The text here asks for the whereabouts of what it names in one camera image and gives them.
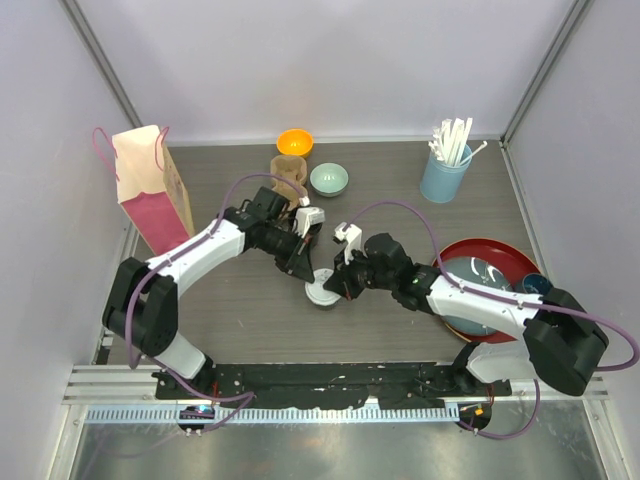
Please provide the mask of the white cup lid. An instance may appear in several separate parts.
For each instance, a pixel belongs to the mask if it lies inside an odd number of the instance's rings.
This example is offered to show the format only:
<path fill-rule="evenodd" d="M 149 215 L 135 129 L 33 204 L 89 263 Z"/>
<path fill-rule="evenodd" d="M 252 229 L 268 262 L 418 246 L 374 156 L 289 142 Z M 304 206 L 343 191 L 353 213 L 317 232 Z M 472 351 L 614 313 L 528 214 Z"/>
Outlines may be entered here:
<path fill-rule="evenodd" d="M 322 268 L 314 271 L 315 279 L 305 283 L 305 294 L 312 304 L 333 303 L 341 299 L 338 295 L 328 292 L 323 288 L 324 282 L 333 273 L 331 269 Z"/>

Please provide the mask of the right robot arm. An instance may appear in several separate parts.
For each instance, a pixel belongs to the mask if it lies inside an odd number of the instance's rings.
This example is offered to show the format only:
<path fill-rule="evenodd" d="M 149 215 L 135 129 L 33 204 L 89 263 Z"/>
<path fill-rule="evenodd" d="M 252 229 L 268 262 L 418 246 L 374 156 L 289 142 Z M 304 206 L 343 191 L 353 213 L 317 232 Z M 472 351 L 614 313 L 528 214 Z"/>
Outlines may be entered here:
<path fill-rule="evenodd" d="M 563 290 L 540 297 L 469 283 L 414 262 L 387 233 L 367 241 L 345 233 L 333 239 L 343 249 L 323 284 L 326 291 L 354 300 L 366 289 L 384 290 L 405 309 L 470 320 L 510 336 L 506 343 L 471 343 L 460 352 L 451 380 L 462 394 L 497 381 L 535 379 L 580 396 L 608 347 L 602 329 Z"/>

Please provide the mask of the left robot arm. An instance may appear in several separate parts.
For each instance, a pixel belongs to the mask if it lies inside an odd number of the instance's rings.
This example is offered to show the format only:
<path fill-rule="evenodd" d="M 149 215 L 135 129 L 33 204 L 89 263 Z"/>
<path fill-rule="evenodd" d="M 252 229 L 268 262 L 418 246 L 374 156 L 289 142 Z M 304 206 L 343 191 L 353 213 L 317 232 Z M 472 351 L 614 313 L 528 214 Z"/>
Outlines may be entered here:
<path fill-rule="evenodd" d="M 310 251 L 324 221 L 324 210 L 307 199 L 291 209 L 286 197 L 262 187 L 169 252 L 148 261 L 123 261 L 102 324 L 179 375 L 178 386 L 187 396 L 203 398 L 213 385 L 212 361 L 179 332 L 180 297 L 214 268 L 251 249 L 272 256 L 284 274 L 313 281 Z"/>

